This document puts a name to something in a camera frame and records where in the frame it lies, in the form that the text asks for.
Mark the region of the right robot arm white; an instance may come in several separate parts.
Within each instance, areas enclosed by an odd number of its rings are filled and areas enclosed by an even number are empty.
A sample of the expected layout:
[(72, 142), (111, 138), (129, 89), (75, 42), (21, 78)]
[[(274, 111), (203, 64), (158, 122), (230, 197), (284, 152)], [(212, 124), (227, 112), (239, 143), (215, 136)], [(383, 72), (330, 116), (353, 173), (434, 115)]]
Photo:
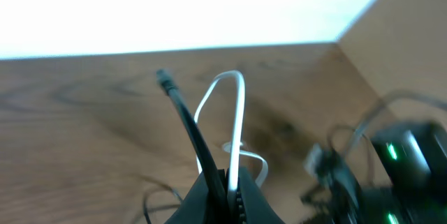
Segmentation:
[(305, 169), (317, 185), (301, 200), (316, 208), (307, 223), (442, 224), (446, 222), (446, 129), (404, 121), (371, 140), (391, 180), (361, 186), (342, 155), (314, 145)]

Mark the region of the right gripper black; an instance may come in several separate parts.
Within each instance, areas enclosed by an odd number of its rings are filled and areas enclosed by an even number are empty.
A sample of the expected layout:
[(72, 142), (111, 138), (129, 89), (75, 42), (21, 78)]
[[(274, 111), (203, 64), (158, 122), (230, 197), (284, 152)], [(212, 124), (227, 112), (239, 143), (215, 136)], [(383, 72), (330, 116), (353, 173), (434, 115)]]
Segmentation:
[(328, 150), (328, 172), (317, 177), (317, 184), (304, 193), (303, 204), (315, 208), (314, 216), (302, 224), (356, 224), (369, 223), (358, 180), (335, 150)]

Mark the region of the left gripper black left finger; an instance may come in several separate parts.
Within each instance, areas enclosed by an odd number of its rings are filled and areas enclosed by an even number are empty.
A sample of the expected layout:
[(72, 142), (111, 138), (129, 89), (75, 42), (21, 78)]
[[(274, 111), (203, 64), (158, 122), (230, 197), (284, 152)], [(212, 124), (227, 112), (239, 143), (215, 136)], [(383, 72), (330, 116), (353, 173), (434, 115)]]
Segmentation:
[(165, 224), (227, 223), (227, 213), (213, 201), (205, 176), (200, 173), (180, 207)]

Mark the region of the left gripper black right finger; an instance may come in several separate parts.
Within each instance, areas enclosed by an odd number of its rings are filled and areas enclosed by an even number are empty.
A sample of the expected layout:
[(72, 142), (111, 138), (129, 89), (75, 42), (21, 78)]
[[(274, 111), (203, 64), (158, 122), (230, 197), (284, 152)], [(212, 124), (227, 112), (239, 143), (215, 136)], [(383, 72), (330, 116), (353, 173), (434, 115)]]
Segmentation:
[(248, 169), (241, 167), (238, 174), (237, 190), (231, 223), (234, 224), (284, 224), (263, 196), (252, 179)]

